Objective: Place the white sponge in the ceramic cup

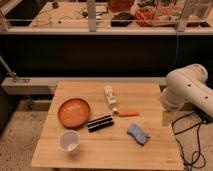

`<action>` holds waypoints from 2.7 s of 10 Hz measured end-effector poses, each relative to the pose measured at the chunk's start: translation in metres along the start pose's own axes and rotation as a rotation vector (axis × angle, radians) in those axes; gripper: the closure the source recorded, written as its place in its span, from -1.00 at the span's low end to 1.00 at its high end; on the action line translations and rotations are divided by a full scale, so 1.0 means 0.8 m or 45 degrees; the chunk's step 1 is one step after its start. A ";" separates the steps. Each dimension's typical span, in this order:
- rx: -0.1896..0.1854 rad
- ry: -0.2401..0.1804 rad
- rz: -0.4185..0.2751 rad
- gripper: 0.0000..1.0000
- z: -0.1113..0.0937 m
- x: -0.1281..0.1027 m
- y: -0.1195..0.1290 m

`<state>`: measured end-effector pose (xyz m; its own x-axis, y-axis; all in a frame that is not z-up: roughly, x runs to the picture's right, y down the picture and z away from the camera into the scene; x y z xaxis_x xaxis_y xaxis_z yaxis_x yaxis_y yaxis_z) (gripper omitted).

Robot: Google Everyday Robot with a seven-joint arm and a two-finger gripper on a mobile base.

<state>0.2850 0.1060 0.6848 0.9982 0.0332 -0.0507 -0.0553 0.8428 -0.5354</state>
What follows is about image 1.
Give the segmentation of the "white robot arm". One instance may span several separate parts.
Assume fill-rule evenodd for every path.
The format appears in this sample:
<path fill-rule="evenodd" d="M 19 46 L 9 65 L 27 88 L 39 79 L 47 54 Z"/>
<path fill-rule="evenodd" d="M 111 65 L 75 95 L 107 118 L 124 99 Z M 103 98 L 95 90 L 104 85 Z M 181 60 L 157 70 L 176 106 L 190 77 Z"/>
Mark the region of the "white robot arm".
<path fill-rule="evenodd" d="M 166 111 L 180 110 L 186 101 L 213 118 L 213 89 L 206 85 L 208 72 L 201 64 L 175 69 L 166 76 L 160 100 Z"/>

